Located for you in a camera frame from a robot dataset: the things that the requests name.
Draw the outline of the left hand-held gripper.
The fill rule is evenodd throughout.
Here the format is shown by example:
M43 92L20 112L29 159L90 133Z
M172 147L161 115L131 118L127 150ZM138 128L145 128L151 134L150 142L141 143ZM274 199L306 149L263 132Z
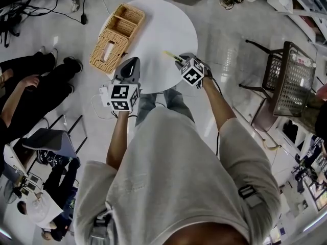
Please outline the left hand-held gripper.
M133 111L140 95L140 65L140 59L132 57L116 68L111 82L99 89L104 107L118 112Z

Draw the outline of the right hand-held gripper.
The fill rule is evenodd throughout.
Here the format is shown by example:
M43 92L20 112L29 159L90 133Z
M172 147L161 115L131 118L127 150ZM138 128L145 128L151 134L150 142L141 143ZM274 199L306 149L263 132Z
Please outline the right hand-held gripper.
M205 77L212 78L209 65L200 60L193 53L184 53L177 57L175 65L181 73L182 79L190 86L200 89Z

